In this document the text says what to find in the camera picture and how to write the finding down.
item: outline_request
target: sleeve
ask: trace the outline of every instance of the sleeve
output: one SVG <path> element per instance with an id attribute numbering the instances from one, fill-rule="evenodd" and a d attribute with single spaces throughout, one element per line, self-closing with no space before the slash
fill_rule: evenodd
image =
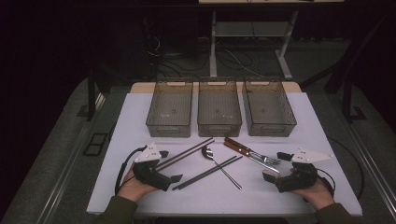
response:
<path id="1" fill-rule="evenodd" d="M 340 203 L 334 203 L 315 213 L 320 224 L 357 224 L 356 218 L 351 216 Z"/>
<path id="2" fill-rule="evenodd" d="M 113 196 L 105 212 L 96 217 L 92 224 L 131 224 L 136 209 L 137 203 Z"/>

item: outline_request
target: hand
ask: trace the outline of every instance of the hand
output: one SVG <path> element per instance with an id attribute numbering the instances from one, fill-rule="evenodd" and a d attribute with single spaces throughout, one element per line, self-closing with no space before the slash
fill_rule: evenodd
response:
<path id="1" fill-rule="evenodd" d="M 316 210 L 335 203 L 334 198 L 319 178 L 314 186 L 307 189 L 296 189 L 291 192 L 303 196 Z"/>
<path id="2" fill-rule="evenodd" d="M 121 186 L 117 195 L 137 203 L 137 201 L 139 201 L 143 196 L 157 189 L 150 185 L 143 184 L 135 177 L 133 177 L 134 176 L 134 171 L 132 170 L 133 167 L 134 165 L 132 164 L 131 169 L 129 169 L 128 173 L 126 174 L 126 176 L 122 181 L 122 183 L 124 184 Z"/>

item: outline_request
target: plastic bin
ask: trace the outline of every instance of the plastic bin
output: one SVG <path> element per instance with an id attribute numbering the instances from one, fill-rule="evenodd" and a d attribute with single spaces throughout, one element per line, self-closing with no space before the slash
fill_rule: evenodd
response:
<path id="1" fill-rule="evenodd" d="M 190 137 L 193 79 L 158 78 L 146 125 L 151 137 Z"/>
<path id="2" fill-rule="evenodd" d="M 201 77 L 198 98 L 199 136 L 237 137 L 241 125 L 234 77 Z"/>
<path id="3" fill-rule="evenodd" d="M 290 135 L 297 121 L 279 78 L 245 77 L 242 93 L 250 136 Z"/>

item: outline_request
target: spoon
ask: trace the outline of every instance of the spoon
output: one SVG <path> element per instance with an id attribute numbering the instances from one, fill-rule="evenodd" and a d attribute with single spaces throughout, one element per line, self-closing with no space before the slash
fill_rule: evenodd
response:
<path id="1" fill-rule="evenodd" d="M 201 149 L 202 151 L 202 155 L 204 155 L 205 158 L 207 158 L 210 161 L 213 161 L 219 168 L 220 170 L 227 175 L 227 177 L 233 182 L 234 185 L 236 185 L 237 188 L 241 189 L 242 187 L 230 176 L 227 174 L 227 172 L 225 172 L 221 166 L 218 165 L 218 163 L 213 159 L 213 152 L 212 149 L 210 149 L 210 147 L 202 147 Z"/>

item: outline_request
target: wooden knife handle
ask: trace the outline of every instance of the wooden knife handle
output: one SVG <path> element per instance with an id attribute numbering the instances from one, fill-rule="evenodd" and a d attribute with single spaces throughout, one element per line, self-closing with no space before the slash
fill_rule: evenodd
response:
<path id="1" fill-rule="evenodd" d="M 241 153 L 242 155 L 244 155 L 246 157 L 250 156 L 250 153 L 247 150 L 245 150 L 245 149 L 243 149 L 243 148 L 241 148 L 239 146 L 236 146 L 236 145 L 234 145 L 234 144 L 232 144 L 230 142 L 224 142 L 224 146 L 229 147 L 230 149 L 232 149 L 232 150 L 234 150 L 236 152 L 239 152 L 239 153 Z"/>
<path id="2" fill-rule="evenodd" d="M 240 147 L 240 148 L 244 149 L 245 151 L 250 151 L 251 150 L 249 147 L 246 147 L 246 146 L 234 141 L 233 139 L 231 139 L 229 137 L 224 138 L 224 141 L 225 142 L 229 142 L 229 143 L 231 143 L 231 144 L 233 144 L 233 145 L 235 145 L 237 147 Z"/>

